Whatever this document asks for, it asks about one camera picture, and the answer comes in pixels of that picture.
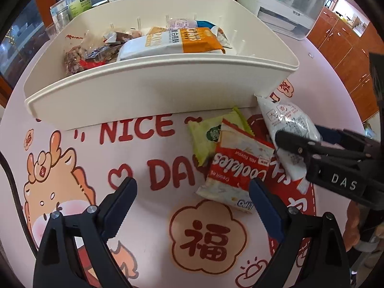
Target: window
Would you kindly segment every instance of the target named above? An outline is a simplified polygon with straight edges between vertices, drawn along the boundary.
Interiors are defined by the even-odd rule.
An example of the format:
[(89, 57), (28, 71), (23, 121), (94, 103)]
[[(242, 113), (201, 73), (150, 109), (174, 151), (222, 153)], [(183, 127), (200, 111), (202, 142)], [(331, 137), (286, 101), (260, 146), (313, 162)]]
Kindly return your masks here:
[(31, 0), (0, 44), (0, 73), (11, 88), (15, 87), (32, 57), (47, 40), (36, 2)]

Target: table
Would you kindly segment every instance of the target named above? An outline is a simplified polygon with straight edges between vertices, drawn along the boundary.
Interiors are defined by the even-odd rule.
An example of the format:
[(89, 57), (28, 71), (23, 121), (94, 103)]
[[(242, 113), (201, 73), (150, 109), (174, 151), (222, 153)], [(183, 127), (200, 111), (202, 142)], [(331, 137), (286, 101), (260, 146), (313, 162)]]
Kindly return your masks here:
[[(351, 98), (318, 50), (307, 39), (280, 37), (299, 58), (300, 67), (270, 98), (295, 103), (316, 124), (363, 133)], [(229, 110), (122, 118), (119, 122), (74, 131), (56, 131), (49, 123), (30, 116), (24, 107), (24, 82), (48, 44), (22, 74), (0, 125), (0, 149), (14, 174), (34, 241), (40, 243), (50, 212), (60, 210), (65, 215), (82, 212), (90, 204), (99, 204), (129, 175), (138, 182), (138, 197), (108, 246), (132, 285), (251, 287), (265, 269), (276, 243), (268, 239), (257, 214), (204, 201), (194, 194), (204, 183), (206, 170), (196, 168), (193, 163), (186, 122)], [(251, 124), (260, 118), (257, 109), (241, 111)], [(346, 198), (318, 186), (311, 186), (300, 197), (279, 164), (275, 162), (273, 168), (276, 187), (285, 192), (283, 201), (305, 213), (322, 215), (331, 211), (341, 232), (344, 231), (349, 202)], [(29, 288), (35, 258), (22, 231), (3, 170), (0, 179), (1, 242), (15, 274)], [(209, 236), (219, 237), (215, 242), (224, 244), (224, 258), (217, 253), (223, 252), (223, 248), (212, 248), (209, 253), (203, 252), (197, 238), (188, 238), (191, 241), (185, 243), (187, 230), (207, 235), (210, 232), (206, 225), (212, 222), (230, 229), (224, 236)], [(81, 239), (76, 239), (76, 243), (87, 277), (97, 286)], [(305, 247), (296, 260), (289, 285), (293, 284), (304, 256)]]

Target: cookies package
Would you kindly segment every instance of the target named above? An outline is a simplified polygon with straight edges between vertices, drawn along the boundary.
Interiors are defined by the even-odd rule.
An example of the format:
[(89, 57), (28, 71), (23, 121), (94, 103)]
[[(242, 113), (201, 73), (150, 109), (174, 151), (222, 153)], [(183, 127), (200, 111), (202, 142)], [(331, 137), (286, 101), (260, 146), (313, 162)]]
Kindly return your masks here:
[(188, 122), (188, 127), (193, 140), (193, 153), (197, 158), (199, 167), (204, 165), (209, 158), (214, 156), (223, 119), (235, 124), (240, 129), (253, 134), (246, 119), (236, 107), (234, 107), (233, 111), (229, 114), (206, 119), (202, 122)]
[(208, 28), (170, 29), (129, 40), (122, 46), (118, 61), (181, 53), (222, 54), (225, 50)]
[(255, 138), (223, 119), (216, 153), (205, 184), (197, 194), (236, 209), (255, 213), (249, 182), (265, 180), (274, 152), (273, 144)]

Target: wooden cabinet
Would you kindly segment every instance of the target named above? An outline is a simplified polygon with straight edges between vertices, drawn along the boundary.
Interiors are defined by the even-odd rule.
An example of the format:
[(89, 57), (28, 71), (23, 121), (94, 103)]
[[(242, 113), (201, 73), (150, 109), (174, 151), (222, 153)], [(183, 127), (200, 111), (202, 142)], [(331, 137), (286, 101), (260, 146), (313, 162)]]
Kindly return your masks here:
[(369, 23), (362, 36), (329, 9), (323, 8), (308, 35), (340, 77), (350, 94), (361, 121), (378, 111), (369, 75), (369, 53), (384, 54), (384, 42)]
[(369, 58), (359, 48), (352, 48), (335, 68), (348, 93), (357, 88), (369, 75)]
[(320, 46), (319, 51), (332, 68), (335, 68), (348, 54), (350, 49), (352, 49), (352, 46), (347, 39), (336, 28), (333, 28)]
[(384, 54), (384, 42), (376, 32), (372, 23), (368, 24), (357, 46), (366, 54), (369, 52)]
[(323, 10), (320, 13), (320, 17), (330, 23), (332, 27), (337, 23), (337, 20), (339, 19), (339, 17), (335, 13), (333, 13), (326, 7), (323, 7)]
[(379, 110), (373, 91), (372, 77), (370, 75), (352, 91), (350, 96), (362, 122), (369, 119)]
[(353, 29), (347, 25), (342, 20), (337, 21), (335, 28), (348, 40), (348, 42), (354, 46), (356, 45), (360, 38), (359, 36), (353, 31)]
[(330, 34), (331, 30), (332, 25), (322, 17), (319, 17), (310, 34), (308, 35), (308, 39), (315, 47), (320, 48), (324, 40)]

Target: white plastic tray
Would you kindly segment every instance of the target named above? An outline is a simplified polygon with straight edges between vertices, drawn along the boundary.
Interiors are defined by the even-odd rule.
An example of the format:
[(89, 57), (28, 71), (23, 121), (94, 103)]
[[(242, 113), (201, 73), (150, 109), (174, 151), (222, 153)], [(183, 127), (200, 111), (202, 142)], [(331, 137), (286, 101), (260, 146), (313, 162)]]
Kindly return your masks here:
[[(66, 78), (65, 36), (114, 27), (148, 30), (166, 18), (221, 27), (232, 50), (142, 57)], [(24, 85), (35, 118), (59, 129), (156, 114), (251, 107), (297, 70), (298, 59), (261, 20), (234, 0), (118, 0), (77, 16), (52, 41)]]

